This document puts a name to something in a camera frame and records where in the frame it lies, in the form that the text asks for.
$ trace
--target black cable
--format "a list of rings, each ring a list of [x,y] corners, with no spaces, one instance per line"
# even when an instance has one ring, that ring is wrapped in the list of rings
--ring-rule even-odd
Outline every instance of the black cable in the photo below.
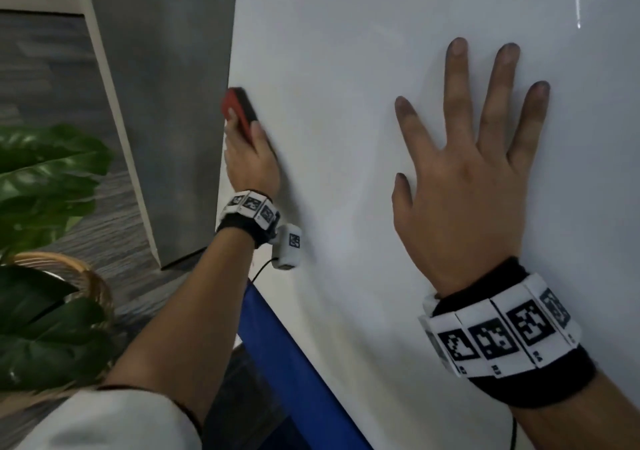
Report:
[[[511,446],[509,447],[509,450],[515,450],[517,438],[518,438],[518,422],[516,421],[516,418],[513,418],[513,423],[511,426]]]
[[[265,269],[265,268],[267,268],[267,265],[268,265],[269,263],[271,263],[272,261],[276,261],[276,260],[277,260],[277,258],[271,258],[269,261],[267,261],[265,264],[263,264],[263,265],[262,265],[262,268],[260,268],[260,269],[258,270],[258,273],[257,273],[257,274],[253,277],[253,279],[251,280],[251,283],[252,283],[252,284],[254,284],[254,283],[255,283],[255,280],[258,278],[258,276],[260,276],[260,273],[262,273],[262,270],[263,270],[263,269]]]

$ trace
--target blue strip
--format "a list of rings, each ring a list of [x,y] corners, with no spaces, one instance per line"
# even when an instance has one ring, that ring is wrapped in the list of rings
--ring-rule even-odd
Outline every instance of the blue strip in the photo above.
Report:
[[[251,283],[238,335],[314,450],[371,450],[331,390]]]

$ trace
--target green leaf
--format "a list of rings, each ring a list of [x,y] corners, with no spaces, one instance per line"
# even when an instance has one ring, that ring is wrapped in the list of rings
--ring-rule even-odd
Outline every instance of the green leaf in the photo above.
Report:
[[[36,269],[0,267],[0,391],[89,385],[115,356],[102,307]]]
[[[0,333],[18,332],[76,288],[55,276],[24,266],[0,266]]]
[[[73,126],[0,126],[0,254],[55,241],[95,208],[112,154]]]

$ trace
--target white sleeve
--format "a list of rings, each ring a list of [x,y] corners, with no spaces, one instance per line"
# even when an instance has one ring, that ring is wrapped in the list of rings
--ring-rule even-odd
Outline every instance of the white sleeve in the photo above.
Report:
[[[141,390],[82,391],[16,450],[199,450],[193,423],[169,398]]]

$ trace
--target red and black eraser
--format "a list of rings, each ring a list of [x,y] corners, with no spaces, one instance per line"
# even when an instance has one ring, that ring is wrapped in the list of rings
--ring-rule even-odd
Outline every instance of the red and black eraser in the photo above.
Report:
[[[227,119],[229,118],[229,109],[232,109],[240,122],[240,131],[242,131],[244,138],[253,144],[251,139],[251,122],[257,121],[258,117],[255,115],[255,111],[249,102],[249,98],[242,87],[230,87],[222,98],[222,104],[220,105],[222,114]]]

